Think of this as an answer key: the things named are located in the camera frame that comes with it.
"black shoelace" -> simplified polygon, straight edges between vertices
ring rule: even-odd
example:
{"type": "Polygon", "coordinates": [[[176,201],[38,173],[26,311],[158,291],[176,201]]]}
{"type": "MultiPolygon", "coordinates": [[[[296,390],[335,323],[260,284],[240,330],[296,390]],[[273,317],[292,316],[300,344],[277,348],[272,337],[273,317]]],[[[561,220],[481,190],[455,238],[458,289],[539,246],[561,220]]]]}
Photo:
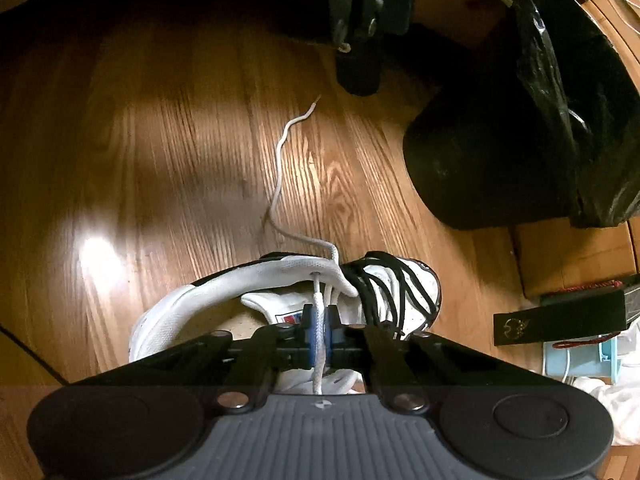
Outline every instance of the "black shoelace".
{"type": "MultiPolygon", "coordinates": [[[[428,266],[425,266],[422,263],[418,263],[421,267],[424,268],[425,271],[430,273],[438,282],[438,277],[433,270],[431,270],[428,266]]],[[[413,303],[415,309],[420,312],[424,316],[424,323],[419,327],[418,330],[422,330],[425,326],[431,326],[435,321],[438,311],[440,310],[440,291],[439,291],[439,282],[438,282],[438,297],[436,301],[433,301],[431,297],[427,294],[422,286],[422,283],[412,271],[411,267],[409,267],[406,263],[402,262],[395,256],[385,253],[384,251],[369,251],[365,254],[364,258],[356,260],[354,262],[350,262],[348,264],[343,264],[340,266],[342,268],[342,272],[351,285],[353,285],[358,294],[360,295],[360,299],[362,301],[362,313],[365,318],[365,322],[367,324],[372,324],[375,326],[385,326],[388,324],[387,321],[380,321],[380,317],[378,315],[378,302],[376,300],[376,293],[373,288],[373,283],[375,283],[382,292],[382,295],[385,297],[386,302],[388,303],[391,309],[391,324],[390,328],[394,332],[394,338],[399,338],[404,335],[404,317],[406,313],[406,297],[408,296],[411,302],[413,303]],[[393,297],[388,287],[385,285],[385,282],[381,280],[379,277],[374,276],[367,272],[365,267],[369,265],[378,265],[382,267],[387,267],[391,269],[393,274],[399,283],[400,288],[400,298],[399,305],[396,308],[396,304],[393,301],[393,297]],[[408,285],[406,281],[405,274],[409,277],[411,283],[418,291],[418,293],[424,298],[426,301],[429,310],[423,307],[421,302],[418,302],[413,289],[408,285]]]]}

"black object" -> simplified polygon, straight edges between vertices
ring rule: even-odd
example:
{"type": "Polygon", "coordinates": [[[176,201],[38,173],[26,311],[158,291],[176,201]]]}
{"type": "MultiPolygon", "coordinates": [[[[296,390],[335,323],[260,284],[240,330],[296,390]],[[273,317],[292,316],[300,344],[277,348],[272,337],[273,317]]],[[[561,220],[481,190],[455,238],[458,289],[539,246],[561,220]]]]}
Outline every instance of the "black object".
{"type": "Polygon", "coordinates": [[[536,308],[494,314],[494,344],[597,336],[626,330],[626,325],[624,289],[593,288],[541,298],[541,306],[536,308]]]}
{"type": "Polygon", "coordinates": [[[569,216],[613,226],[640,202],[640,96],[575,0],[514,0],[404,138],[424,203],[461,229],[569,216]]]}
{"type": "Polygon", "coordinates": [[[331,367],[359,370],[368,394],[272,393],[308,362],[304,325],[218,331],[57,390],[31,413],[31,447],[74,480],[594,478],[612,423],[593,397],[436,335],[329,318],[331,367]]]}
{"type": "Polygon", "coordinates": [[[414,0],[271,0],[281,30],[338,49],[336,73],[352,94],[374,94],[380,84],[382,35],[407,32],[414,0]]]}

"round black cover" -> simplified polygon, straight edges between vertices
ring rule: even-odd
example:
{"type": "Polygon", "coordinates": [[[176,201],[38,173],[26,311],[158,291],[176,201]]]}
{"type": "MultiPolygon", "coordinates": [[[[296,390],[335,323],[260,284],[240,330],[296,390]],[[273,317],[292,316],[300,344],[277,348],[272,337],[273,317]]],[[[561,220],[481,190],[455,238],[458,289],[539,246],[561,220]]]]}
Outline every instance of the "round black cover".
{"type": "Polygon", "coordinates": [[[455,388],[440,429],[481,470],[514,480],[556,480],[597,466],[609,450],[607,410],[584,392],[556,386],[455,388]]]}
{"type": "Polygon", "coordinates": [[[129,479],[175,463],[203,424],[200,404],[183,387],[70,386],[36,406],[28,438],[46,474],[129,479]]]}

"black plastic bag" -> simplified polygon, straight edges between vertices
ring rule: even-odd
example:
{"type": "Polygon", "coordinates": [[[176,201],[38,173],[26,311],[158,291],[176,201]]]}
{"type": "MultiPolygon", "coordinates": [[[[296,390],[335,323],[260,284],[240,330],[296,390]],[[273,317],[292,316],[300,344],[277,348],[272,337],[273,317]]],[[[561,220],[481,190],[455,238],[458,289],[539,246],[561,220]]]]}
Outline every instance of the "black plastic bag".
{"type": "Polygon", "coordinates": [[[471,66],[404,138],[434,215],[461,229],[562,216],[604,227],[637,211],[640,96],[575,0],[514,0],[471,66]]]}

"white shoelace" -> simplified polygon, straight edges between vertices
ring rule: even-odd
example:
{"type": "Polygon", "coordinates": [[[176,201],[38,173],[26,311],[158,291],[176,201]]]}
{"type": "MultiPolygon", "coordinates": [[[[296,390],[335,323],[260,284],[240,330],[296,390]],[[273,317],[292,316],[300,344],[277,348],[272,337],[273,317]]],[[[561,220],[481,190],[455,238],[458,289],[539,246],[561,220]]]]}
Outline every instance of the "white shoelace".
{"type": "MultiPolygon", "coordinates": [[[[331,259],[338,264],[339,263],[339,254],[338,249],[331,242],[327,242],[326,240],[322,240],[320,238],[311,238],[305,235],[298,235],[294,233],[290,233],[284,230],[282,227],[278,225],[274,218],[274,212],[276,206],[278,204],[278,200],[280,199],[280,194],[282,193],[282,147],[284,143],[287,142],[287,137],[289,136],[289,129],[294,124],[299,123],[308,119],[308,117],[313,113],[316,109],[316,104],[320,96],[311,104],[309,110],[306,111],[305,114],[300,115],[298,117],[293,118],[287,124],[285,124],[284,129],[282,131],[282,136],[280,140],[276,144],[275,147],[275,157],[276,157],[276,187],[273,191],[273,197],[271,198],[271,205],[269,206],[269,221],[271,225],[273,225],[274,229],[278,231],[283,236],[287,238],[292,238],[293,240],[298,240],[300,242],[304,242],[307,244],[313,244],[318,247],[322,247],[325,249],[329,249],[331,252],[331,259]]],[[[324,373],[324,365],[326,363],[326,348],[324,344],[324,311],[332,301],[332,286],[328,284],[324,284],[324,297],[322,296],[322,292],[320,291],[320,278],[317,272],[313,272],[311,275],[314,282],[314,309],[316,311],[316,333],[315,333],[315,342],[316,348],[314,353],[314,371],[312,374],[312,383],[313,383],[313,393],[315,395],[322,395],[322,375],[324,373]]]]}

